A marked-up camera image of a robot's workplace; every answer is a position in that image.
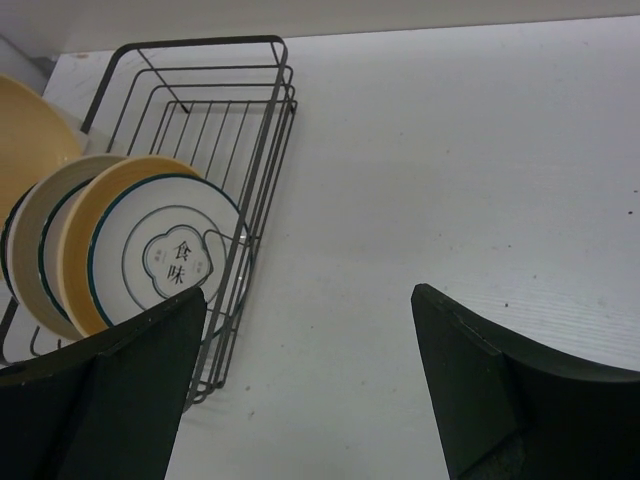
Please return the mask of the yellow plate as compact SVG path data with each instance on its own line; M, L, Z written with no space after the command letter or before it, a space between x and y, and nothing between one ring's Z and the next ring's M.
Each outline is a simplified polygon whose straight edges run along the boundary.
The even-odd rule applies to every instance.
M84 152L77 135L45 100L1 76L1 219L33 184Z

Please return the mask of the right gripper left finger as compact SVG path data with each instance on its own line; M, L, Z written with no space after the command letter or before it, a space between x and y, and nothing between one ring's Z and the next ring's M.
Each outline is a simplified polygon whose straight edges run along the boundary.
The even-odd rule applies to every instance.
M4 479L162 479L200 350L191 287L1 371Z

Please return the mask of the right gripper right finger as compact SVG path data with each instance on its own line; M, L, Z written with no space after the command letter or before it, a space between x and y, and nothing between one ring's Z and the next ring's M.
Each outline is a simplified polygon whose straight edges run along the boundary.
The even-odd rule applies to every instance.
M638 372L533 341L428 284L411 306L450 478L638 478Z

